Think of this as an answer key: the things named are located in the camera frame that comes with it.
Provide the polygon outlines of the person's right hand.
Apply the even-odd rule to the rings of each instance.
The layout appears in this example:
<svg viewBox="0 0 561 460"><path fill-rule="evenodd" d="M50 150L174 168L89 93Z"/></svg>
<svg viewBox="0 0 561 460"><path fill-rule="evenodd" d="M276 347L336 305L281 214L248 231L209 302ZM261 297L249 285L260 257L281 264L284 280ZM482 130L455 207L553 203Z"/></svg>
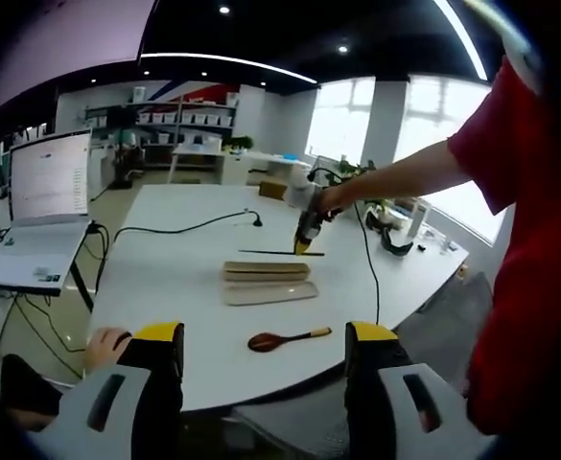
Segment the person's right hand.
<svg viewBox="0 0 561 460"><path fill-rule="evenodd" d="M317 211L326 221L333 221L337 215L353 205L357 200L355 192L345 183L324 188L317 200Z"/></svg>

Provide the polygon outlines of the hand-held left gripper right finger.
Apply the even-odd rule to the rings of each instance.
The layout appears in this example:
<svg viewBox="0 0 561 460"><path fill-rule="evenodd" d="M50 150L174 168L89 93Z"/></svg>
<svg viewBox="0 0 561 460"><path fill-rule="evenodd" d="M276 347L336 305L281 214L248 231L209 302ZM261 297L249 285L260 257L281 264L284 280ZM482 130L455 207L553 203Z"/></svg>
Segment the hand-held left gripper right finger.
<svg viewBox="0 0 561 460"><path fill-rule="evenodd" d="M351 459L476 459L489 447L463 397L383 326L345 325L345 375Z"/></svg>

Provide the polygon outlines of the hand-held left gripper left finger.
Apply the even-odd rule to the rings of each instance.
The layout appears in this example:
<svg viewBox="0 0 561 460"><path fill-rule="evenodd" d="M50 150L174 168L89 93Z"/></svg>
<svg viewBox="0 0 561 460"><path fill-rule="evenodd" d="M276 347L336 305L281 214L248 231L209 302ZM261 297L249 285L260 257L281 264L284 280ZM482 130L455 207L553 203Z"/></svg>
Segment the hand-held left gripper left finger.
<svg viewBox="0 0 561 460"><path fill-rule="evenodd" d="M48 459L176 459L183 403L184 324L135 333L115 364L65 393L44 429Z"/></svg>

